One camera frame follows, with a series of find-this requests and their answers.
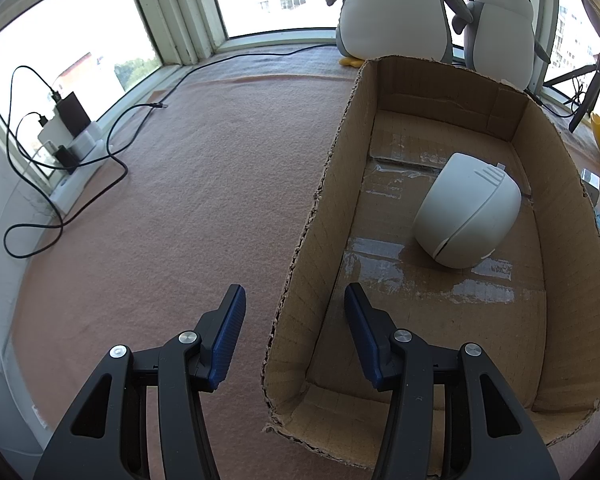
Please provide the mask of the white power strip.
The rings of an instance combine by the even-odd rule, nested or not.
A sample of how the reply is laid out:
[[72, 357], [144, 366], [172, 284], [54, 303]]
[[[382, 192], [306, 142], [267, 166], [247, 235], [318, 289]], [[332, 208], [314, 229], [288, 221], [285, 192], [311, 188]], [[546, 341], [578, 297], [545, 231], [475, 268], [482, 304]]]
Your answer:
[[63, 213], [68, 214], [83, 192], [85, 185], [104, 163], [104, 133], [97, 122], [91, 122], [73, 136], [58, 115], [50, 118], [38, 134], [38, 140], [58, 162], [68, 176], [56, 186], [50, 198]]

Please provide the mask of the white plug-in device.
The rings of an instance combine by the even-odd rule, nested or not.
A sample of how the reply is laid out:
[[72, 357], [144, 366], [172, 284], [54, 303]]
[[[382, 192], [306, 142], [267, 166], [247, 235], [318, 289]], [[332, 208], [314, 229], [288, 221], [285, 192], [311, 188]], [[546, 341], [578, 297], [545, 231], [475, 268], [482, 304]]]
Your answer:
[[520, 188], [503, 167], [455, 153], [422, 201], [413, 234], [442, 266], [472, 268], [501, 244], [520, 205]]

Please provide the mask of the pink felt mat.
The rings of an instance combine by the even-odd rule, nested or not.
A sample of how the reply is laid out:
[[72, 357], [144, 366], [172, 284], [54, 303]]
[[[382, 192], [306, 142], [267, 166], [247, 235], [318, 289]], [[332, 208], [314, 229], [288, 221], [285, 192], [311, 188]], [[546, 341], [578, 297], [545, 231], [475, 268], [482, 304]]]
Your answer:
[[34, 419], [53, 430], [115, 344], [162, 344], [215, 307], [229, 284], [247, 292], [230, 374], [204, 400], [225, 479], [361, 479], [263, 431], [260, 369], [291, 254], [308, 218], [355, 70], [331, 48], [244, 56], [187, 77], [150, 116], [120, 130], [121, 164], [24, 276], [12, 345]]

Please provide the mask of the large penguin plush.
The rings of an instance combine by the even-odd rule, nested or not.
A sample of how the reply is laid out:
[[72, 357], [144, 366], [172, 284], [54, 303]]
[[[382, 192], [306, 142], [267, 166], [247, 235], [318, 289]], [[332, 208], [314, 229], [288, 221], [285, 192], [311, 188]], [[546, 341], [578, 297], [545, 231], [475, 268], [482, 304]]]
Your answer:
[[[325, 0], [333, 6], [337, 0]], [[465, 0], [341, 0], [336, 46], [342, 66], [384, 56], [449, 63], [453, 40], [447, 10], [471, 23]]]

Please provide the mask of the brown cardboard box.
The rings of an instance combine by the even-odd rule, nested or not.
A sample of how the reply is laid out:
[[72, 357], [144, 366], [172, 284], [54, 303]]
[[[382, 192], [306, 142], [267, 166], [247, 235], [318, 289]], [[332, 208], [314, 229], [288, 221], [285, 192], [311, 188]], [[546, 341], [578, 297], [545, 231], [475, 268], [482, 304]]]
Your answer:
[[[456, 154], [521, 190], [505, 240], [453, 270], [413, 222]], [[389, 396], [363, 376], [343, 292], [360, 283], [430, 344], [475, 342], [571, 477], [600, 440], [600, 233], [562, 137], [524, 93], [419, 58], [367, 62], [292, 257], [263, 365], [268, 428], [352, 466], [376, 463]]]

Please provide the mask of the black tripod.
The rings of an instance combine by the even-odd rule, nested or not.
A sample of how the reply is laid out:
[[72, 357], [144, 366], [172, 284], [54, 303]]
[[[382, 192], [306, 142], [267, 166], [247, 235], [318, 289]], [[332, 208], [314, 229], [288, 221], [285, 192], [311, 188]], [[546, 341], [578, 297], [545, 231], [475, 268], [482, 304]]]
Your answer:
[[554, 92], [562, 99], [562, 106], [568, 112], [562, 119], [568, 119], [568, 130], [574, 133], [582, 119], [594, 112], [600, 98], [600, 53], [595, 61], [583, 65], [543, 82], [543, 89]]

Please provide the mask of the small penguin plush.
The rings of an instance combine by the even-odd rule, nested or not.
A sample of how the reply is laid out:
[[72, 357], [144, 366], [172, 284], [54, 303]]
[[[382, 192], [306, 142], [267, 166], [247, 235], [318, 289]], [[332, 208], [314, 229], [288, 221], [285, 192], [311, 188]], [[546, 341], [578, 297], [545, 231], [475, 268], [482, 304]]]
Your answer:
[[531, 0], [468, 0], [466, 6], [471, 18], [452, 19], [454, 32], [463, 37], [466, 66], [526, 90], [534, 61], [550, 60], [535, 40]]

